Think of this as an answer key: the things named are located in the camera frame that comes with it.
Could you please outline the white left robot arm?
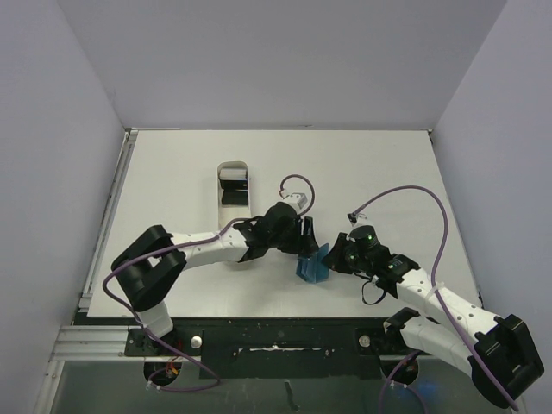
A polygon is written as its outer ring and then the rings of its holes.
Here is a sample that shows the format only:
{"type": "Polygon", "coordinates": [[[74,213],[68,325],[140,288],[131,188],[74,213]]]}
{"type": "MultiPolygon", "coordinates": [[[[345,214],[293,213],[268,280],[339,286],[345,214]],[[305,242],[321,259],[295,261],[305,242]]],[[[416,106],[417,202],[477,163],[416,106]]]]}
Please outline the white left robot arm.
{"type": "Polygon", "coordinates": [[[156,354],[166,354],[176,334],[165,297],[185,270],[248,262],[274,248],[298,257],[296,274],[301,279],[316,283],[328,278],[329,269],[322,263],[328,247],[317,244],[313,219],[299,210],[299,204],[278,202],[262,216],[233,219],[217,232],[183,235],[179,240],[154,225],[112,262],[103,289],[117,280],[127,298],[123,305],[146,331],[145,344],[156,354]]]}

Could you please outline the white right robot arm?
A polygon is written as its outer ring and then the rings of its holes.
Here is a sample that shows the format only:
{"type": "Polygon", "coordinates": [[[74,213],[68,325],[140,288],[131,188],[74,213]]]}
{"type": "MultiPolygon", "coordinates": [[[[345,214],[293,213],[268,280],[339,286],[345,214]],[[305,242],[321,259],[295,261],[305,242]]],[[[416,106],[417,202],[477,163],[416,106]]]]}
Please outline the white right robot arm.
{"type": "Polygon", "coordinates": [[[384,341],[391,351],[413,348],[447,362],[468,375],[492,404],[513,407],[543,375],[543,363],[521,318],[500,317],[432,282],[414,260],[381,244],[373,226],[339,234],[323,264],[338,273],[374,278],[384,293],[405,303],[384,323],[384,341]]]}

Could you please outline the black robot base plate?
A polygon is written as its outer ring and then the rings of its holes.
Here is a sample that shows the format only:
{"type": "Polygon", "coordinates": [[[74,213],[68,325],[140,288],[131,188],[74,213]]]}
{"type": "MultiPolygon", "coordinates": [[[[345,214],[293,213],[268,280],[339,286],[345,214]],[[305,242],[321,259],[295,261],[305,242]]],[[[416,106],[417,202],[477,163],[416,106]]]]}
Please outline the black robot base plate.
{"type": "Polygon", "coordinates": [[[177,318],[158,341],[129,330],[124,354],[144,358],[143,375],[175,391],[185,366],[198,369],[187,392],[225,380],[314,380],[355,377],[379,380],[409,354],[389,337],[383,318],[177,318]]]}

